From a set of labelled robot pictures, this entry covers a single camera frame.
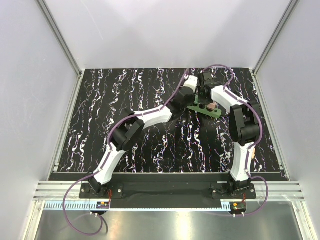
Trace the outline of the pink charger plug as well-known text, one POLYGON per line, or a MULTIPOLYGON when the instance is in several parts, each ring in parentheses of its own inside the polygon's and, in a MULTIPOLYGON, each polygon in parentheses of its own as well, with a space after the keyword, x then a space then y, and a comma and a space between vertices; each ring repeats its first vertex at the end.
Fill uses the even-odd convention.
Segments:
POLYGON ((212 102, 210 104, 207 105, 207 108, 210 110, 214 110, 217 107, 217 103, 216 102, 212 102))

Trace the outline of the green power strip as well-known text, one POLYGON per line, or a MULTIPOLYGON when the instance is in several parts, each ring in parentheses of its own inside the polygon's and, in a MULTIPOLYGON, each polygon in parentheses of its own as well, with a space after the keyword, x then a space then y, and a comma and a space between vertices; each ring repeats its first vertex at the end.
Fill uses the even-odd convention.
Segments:
POLYGON ((218 119, 221 117, 222 111, 216 108, 211 110, 207 108, 207 105, 204 104, 193 104, 187 107, 189 110, 195 111, 197 113, 209 116, 211 118, 218 119))

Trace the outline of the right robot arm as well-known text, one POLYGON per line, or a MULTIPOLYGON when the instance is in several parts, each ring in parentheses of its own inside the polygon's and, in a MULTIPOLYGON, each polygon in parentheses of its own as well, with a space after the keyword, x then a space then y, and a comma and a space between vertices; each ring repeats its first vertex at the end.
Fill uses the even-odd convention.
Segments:
POLYGON ((232 168, 222 195, 241 198, 250 191, 250 165, 255 145, 263 134, 259 104, 247 101, 214 80, 209 71, 198 74, 197 95, 201 105, 216 102, 229 112, 229 135, 234 142, 232 168))

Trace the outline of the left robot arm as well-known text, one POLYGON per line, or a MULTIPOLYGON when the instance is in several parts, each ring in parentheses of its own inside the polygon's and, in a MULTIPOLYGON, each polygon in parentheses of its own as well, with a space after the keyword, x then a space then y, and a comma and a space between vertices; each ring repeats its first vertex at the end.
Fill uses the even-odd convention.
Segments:
POLYGON ((180 117, 184 109, 193 105, 195 86, 182 86, 166 104, 146 111, 125 110, 107 137, 105 153, 92 176, 88 179, 90 192, 97 198, 108 193, 107 184, 122 156, 133 148, 143 130, 180 117))

